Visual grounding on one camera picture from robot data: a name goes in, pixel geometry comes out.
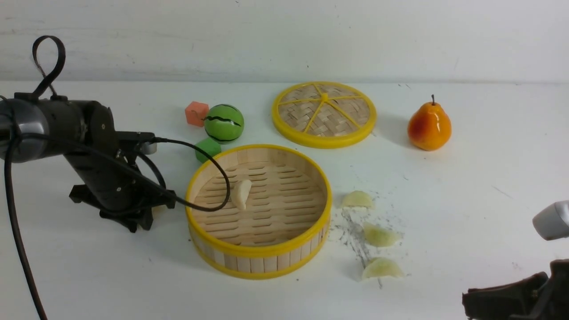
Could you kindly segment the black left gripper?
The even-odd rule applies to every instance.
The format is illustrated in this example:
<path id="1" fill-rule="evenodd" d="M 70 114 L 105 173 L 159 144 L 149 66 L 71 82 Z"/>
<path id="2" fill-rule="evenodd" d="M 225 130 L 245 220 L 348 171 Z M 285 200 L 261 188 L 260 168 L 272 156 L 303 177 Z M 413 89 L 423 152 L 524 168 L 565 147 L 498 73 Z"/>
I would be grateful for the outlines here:
<path id="1" fill-rule="evenodd" d="M 155 191 L 144 186 L 140 178 L 128 175 L 121 168 L 89 152 L 71 152 L 65 159 L 83 181 L 71 189 L 74 203 L 85 203 L 99 209 L 103 219 L 112 220 L 135 233 L 138 227 L 150 230 L 154 221 L 153 209 L 176 206 L 167 194 L 172 190 Z"/>

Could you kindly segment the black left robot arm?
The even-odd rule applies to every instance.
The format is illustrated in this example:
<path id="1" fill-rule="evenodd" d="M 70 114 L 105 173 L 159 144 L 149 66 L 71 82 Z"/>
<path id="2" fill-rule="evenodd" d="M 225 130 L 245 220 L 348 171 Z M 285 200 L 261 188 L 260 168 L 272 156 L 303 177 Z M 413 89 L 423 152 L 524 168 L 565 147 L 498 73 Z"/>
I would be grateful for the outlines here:
<path id="1" fill-rule="evenodd" d="M 148 164 L 165 187 L 158 168 L 148 154 L 156 151 L 149 132 L 118 131 L 110 108 L 97 101 L 48 100 L 27 101 L 22 97 L 1 102 L 1 158 L 16 133 L 38 133 L 50 140 L 25 139 L 15 148 L 14 163 L 62 155 L 83 181 L 70 192 L 74 203 L 86 203 L 99 209 L 100 216 L 135 232 L 149 230 L 155 207 L 174 208 L 175 201 L 166 191 L 155 191 L 119 168 L 124 164 L 139 171 L 136 159 Z"/>

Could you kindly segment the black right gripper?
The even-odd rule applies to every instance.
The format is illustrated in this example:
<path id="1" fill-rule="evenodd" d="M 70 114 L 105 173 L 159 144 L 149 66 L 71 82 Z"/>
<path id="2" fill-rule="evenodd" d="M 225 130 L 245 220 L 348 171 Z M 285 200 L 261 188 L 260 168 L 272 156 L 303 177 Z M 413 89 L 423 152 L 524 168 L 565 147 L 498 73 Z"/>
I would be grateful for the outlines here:
<path id="1" fill-rule="evenodd" d="M 508 285 L 468 289 L 462 295 L 470 320 L 567 320 L 569 260 L 553 260 L 551 275 L 539 272 Z"/>

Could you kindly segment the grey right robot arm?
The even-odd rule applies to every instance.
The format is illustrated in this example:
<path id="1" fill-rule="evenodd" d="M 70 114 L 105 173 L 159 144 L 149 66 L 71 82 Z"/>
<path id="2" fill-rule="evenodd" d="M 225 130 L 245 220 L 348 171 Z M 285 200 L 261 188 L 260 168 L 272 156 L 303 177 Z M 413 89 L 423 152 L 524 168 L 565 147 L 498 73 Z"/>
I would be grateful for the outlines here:
<path id="1" fill-rule="evenodd" d="M 569 236 L 569 203 L 556 202 L 533 218 L 535 231 L 546 241 Z M 567 320 L 569 260 L 553 260 L 551 275 L 539 272 L 507 285 L 468 289 L 462 295 L 469 320 Z"/>

